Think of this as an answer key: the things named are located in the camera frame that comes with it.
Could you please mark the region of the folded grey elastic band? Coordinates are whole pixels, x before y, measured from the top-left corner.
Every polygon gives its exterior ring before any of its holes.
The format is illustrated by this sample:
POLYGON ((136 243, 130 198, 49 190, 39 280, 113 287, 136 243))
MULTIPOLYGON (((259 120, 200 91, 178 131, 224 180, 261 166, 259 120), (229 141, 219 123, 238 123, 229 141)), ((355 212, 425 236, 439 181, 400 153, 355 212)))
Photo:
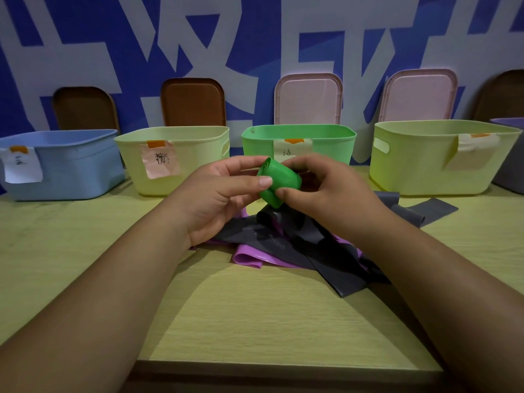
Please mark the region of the folded grey elastic band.
POLYGON ((416 205, 403 207, 399 204, 398 192, 375 191, 374 193, 390 211, 417 228, 422 228, 459 210, 458 207, 438 198, 430 198, 416 205))

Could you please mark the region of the pink bin lid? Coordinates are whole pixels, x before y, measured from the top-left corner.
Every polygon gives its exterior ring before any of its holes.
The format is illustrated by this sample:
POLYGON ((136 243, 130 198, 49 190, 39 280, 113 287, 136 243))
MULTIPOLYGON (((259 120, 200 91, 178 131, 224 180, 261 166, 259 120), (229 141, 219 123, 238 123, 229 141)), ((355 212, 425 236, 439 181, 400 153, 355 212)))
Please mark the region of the pink bin lid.
POLYGON ((450 69, 396 72, 385 82, 378 122, 450 119, 457 88, 450 69))
POLYGON ((274 91, 275 125, 340 124, 343 83, 333 73, 289 74, 274 91))

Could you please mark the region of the person's right hand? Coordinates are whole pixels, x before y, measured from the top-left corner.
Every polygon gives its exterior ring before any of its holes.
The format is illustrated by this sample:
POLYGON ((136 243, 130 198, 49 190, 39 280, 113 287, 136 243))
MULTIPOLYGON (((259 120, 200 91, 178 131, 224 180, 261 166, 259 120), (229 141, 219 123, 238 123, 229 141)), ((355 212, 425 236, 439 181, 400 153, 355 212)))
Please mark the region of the person's right hand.
POLYGON ((318 213, 307 216, 353 244, 376 231, 390 212, 349 165, 317 153, 285 160, 283 165, 302 176, 300 191, 318 192, 322 198, 318 213))

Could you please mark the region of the lime plastic bin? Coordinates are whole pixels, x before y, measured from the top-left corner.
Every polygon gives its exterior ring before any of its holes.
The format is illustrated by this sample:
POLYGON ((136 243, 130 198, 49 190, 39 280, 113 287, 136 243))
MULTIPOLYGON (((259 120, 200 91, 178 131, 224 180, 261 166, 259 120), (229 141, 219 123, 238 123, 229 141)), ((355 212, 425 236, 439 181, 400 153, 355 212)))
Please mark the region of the lime plastic bin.
POLYGON ((486 191, 520 129, 474 120, 390 121, 375 124, 370 178, 402 196, 478 195, 486 191), (449 171, 444 166, 459 134, 496 133, 501 141, 483 168, 449 171))

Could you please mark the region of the purple elastic band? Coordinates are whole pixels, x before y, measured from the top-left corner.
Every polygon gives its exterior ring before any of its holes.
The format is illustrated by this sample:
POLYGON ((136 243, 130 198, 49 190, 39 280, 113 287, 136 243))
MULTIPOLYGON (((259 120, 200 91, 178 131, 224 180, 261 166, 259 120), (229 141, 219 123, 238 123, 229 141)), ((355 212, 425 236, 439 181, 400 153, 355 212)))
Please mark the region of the purple elastic band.
MULTIPOLYGON (((241 209, 234 218, 246 218, 249 214, 246 211, 246 208, 241 209)), ((363 255, 362 251, 355 246, 353 246, 348 241, 334 235, 337 242, 339 244, 345 244, 349 245, 350 250, 356 250, 356 258, 357 261, 359 261, 363 255)), ((216 239, 210 239, 204 244, 211 244, 211 245, 230 245, 234 243, 227 243, 221 240, 216 239)), ((271 254, 268 254, 266 252, 260 251, 256 248, 253 248, 249 245, 245 244, 238 244, 237 250, 232 256, 232 261, 236 264, 239 264, 241 266, 250 266, 253 268, 260 269, 264 263, 272 264, 274 266, 284 267, 284 268, 293 268, 293 269, 308 269, 308 270, 315 270, 313 266, 300 266, 296 264, 290 264, 288 262, 285 262, 271 254)))

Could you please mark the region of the beige paper label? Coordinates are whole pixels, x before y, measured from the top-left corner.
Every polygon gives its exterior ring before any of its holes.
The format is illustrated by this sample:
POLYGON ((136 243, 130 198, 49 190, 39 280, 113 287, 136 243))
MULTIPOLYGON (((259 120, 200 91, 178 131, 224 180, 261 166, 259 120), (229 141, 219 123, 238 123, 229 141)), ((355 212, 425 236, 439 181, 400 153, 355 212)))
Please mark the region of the beige paper label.
POLYGON ((449 171, 481 169, 493 157, 500 141, 501 139, 496 133, 459 134, 444 169, 449 171))

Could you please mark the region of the person's right forearm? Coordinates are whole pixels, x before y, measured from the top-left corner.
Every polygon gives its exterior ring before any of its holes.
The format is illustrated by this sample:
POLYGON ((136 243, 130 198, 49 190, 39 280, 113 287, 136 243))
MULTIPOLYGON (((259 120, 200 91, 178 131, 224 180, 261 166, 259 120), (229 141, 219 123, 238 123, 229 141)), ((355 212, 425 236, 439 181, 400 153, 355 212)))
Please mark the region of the person's right forearm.
POLYGON ((346 233, 393 283, 448 369, 479 393, 524 393, 524 295, 396 215, 346 233))

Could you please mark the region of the grey purple plastic bin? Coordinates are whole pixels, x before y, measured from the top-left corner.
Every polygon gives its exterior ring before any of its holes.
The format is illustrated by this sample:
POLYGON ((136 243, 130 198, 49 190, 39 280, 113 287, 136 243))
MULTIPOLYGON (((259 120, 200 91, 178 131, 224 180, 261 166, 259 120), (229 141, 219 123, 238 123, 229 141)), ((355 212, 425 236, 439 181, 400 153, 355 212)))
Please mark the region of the grey purple plastic bin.
POLYGON ((524 117, 494 118, 490 122, 522 131, 492 183, 508 191, 524 195, 524 117))

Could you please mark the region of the long grey elastic band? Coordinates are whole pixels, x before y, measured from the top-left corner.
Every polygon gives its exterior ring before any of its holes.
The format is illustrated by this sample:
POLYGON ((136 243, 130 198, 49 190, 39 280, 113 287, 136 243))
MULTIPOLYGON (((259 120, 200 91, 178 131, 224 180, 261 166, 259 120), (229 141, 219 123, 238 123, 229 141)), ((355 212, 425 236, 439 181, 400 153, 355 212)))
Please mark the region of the long grey elastic band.
POLYGON ((308 258, 319 274, 341 297, 348 297, 369 284, 391 284, 372 261, 358 257, 352 244, 340 243, 314 219, 282 205, 266 205, 256 215, 257 222, 282 232, 287 242, 308 258))

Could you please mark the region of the pale yellow plastic bin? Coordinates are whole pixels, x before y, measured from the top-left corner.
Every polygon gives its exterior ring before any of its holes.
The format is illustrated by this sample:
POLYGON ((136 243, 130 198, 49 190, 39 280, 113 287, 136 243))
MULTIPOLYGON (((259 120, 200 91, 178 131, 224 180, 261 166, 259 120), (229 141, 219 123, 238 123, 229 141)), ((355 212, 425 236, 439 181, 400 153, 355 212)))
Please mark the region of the pale yellow plastic bin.
POLYGON ((146 197, 164 197, 197 168, 227 158, 230 155, 229 132, 225 126, 149 127, 117 136, 115 142, 138 193, 146 197), (180 175, 147 178, 140 145, 149 140, 166 140, 174 146, 180 175))

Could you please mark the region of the dark brown bin lid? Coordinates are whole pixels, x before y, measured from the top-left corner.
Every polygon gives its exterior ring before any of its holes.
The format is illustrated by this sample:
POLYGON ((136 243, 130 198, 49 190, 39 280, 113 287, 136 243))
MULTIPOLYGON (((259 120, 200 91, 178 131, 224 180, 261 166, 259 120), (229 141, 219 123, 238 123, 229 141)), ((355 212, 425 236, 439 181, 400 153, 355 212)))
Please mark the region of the dark brown bin lid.
POLYGON ((503 72, 488 80, 475 98, 471 120, 524 117, 524 69, 503 72))
POLYGON ((114 100, 98 87, 59 88, 52 96, 52 106, 60 130, 114 129, 121 133, 114 100))

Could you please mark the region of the person's left forearm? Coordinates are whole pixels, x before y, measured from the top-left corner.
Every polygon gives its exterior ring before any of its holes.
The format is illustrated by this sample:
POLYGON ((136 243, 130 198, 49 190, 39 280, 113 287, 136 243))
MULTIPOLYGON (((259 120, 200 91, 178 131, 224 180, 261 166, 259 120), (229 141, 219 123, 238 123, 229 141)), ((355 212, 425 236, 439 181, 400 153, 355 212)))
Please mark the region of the person's left forearm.
POLYGON ((187 222, 142 218, 0 346, 0 393, 116 393, 182 255, 187 222))

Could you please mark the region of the green elastic band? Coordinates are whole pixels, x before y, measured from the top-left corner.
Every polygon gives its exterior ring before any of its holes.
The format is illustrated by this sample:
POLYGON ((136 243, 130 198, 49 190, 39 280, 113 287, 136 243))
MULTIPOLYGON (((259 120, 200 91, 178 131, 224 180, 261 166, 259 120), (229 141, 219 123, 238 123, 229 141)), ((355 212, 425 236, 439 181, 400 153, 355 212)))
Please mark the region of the green elastic band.
POLYGON ((298 173, 271 157, 265 159, 259 168, 257 176, 272 178, 272 185, 268 189, 259 192, 259 195, 274 209, 278 209, 284 203, 276 196, 275 191, 283 187, 299 190, 302 185, 302 178, 298 173))

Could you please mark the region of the pink paper label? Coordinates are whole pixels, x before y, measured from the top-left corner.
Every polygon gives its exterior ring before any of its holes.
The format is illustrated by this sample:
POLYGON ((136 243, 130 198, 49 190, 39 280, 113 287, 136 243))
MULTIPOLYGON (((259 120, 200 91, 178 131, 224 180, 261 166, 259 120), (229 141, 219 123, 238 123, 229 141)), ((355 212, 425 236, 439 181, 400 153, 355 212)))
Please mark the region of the pink paper label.
POLYGON ((166 140, 149 140, 140 145, 141 159, 150 180, 178 176, 181 173, 177 152, 166 140))

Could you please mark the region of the reddish brown bin lid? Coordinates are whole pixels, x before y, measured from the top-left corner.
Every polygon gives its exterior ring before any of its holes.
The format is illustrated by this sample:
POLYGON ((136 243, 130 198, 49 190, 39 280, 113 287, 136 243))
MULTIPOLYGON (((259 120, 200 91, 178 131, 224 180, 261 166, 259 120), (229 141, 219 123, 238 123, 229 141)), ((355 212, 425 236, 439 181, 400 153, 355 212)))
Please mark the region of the reddish brown bin lid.
POLYGON ((225 95, 212 78, 169 78, 160 90, 166 126, 226 126, 225 95))

